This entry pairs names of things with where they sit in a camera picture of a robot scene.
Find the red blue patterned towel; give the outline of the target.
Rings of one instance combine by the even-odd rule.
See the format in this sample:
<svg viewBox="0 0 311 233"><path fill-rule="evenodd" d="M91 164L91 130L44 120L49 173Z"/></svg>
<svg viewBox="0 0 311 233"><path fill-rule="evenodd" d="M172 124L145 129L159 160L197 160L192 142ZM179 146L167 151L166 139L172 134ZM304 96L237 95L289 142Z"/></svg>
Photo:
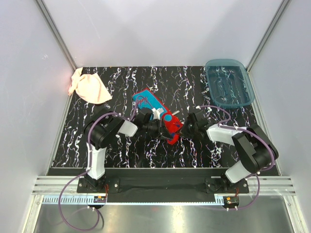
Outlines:
<svg viewBox="0 0 311 233"><path fill-rule="evenodd" d="M173 145L179 139L178 131L183 124L177 116L175 116L165 104L156 97L150 89L146 88L132 96L136 107L142 112L149 109L152 112L150 120L159 120L163 123L164 128L168 131L169 137L166 139L168 144Z"/></svg>

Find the pink towel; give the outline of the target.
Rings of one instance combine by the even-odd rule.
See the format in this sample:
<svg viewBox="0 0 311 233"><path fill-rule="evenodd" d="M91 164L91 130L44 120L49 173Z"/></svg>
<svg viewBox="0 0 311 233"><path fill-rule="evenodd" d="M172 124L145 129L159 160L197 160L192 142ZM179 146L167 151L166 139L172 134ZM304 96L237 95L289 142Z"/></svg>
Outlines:
<svg viewBox="0 0 311 233"><path fill-rule="evenodd" d="M76 92L81 99L92 104L103 104L112 99L97 73L82 74L82 71L82 67L78 68L72 75L68 89L69 96Z"/></svg>

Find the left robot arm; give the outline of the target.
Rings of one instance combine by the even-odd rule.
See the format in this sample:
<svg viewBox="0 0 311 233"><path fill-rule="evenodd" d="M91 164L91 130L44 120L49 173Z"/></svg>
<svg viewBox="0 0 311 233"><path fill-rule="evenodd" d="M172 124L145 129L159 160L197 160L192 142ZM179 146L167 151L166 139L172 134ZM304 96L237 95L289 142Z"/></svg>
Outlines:
<svg viewBox="0 0 311 233"><path fill-rule="evenodd" d="M173 139L156 109L142 108L132 120L127 120L107 108L91 117L84 128L88 157L84 177L92 191L100 192L104 189L105 154L116 135L134 137L141 133L155 139Z"/></svg>

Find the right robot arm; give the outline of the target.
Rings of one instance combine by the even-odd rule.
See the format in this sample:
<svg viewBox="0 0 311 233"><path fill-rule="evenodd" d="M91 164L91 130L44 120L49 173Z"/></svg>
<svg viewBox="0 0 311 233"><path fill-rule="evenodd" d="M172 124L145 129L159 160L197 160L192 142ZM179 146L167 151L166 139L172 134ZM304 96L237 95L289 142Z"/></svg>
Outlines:
<svg viewBox="0 0 311 233"><path fill-rule="evenodd" d="M203 118L201 111L190 113L180 129L181 137L200 141L221 142L235 147L239 161L225 172L221 188L232 192L238 182L275 164L279 153L258 124L250 127L233 127L213 123Z"/></svg>

